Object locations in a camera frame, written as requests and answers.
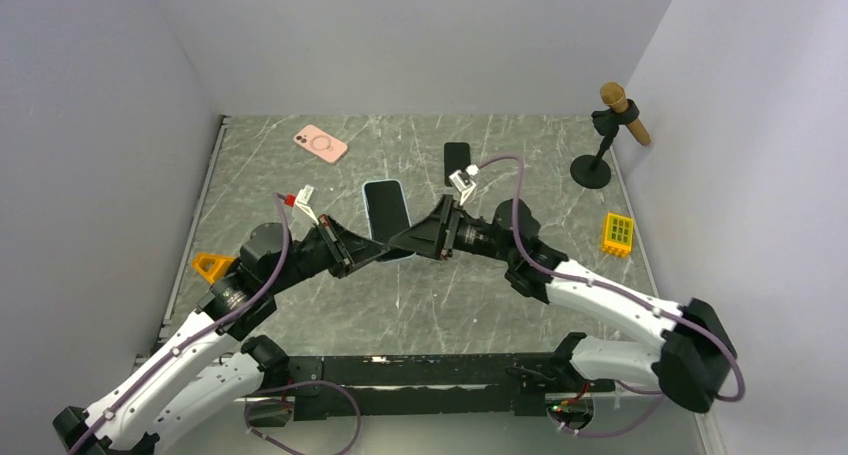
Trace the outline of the pink phone case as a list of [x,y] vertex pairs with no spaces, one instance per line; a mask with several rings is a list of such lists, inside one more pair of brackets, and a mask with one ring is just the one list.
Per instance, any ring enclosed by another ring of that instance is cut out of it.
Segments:
[[349,150],[348,145],[315,125],[306,125],[293,141],[307,152],[328,164],[338,163]]

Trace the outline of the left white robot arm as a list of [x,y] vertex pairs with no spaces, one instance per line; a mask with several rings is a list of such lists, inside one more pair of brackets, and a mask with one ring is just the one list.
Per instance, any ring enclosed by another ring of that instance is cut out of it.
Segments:
[[343,278],[385,245],[321,215],[306,237],[286,222],[256,227],[171,338],[117,388],[53,420],[69,454],[159,454],[202,420],[255,391],[279,392],[285,351],[252,331],[276,310],[276,294],[327,271]]

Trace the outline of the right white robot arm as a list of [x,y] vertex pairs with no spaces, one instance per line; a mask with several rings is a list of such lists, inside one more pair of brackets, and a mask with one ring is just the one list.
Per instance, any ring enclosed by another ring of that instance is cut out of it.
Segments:
[[578,389],[586,381],[616,380],[657,389],[678,406],[706,413],[738,354],[714,307],[634,291],[596,274],[539,237],[540,224],[523,201],[502,202],[489,222],[469,215],[450,196],[390,247],[435,260],[456,251],[506,263],[505,278],[520,295],[590,315],[626,335],[625,341],[567,336],[554,352],[553,381]]

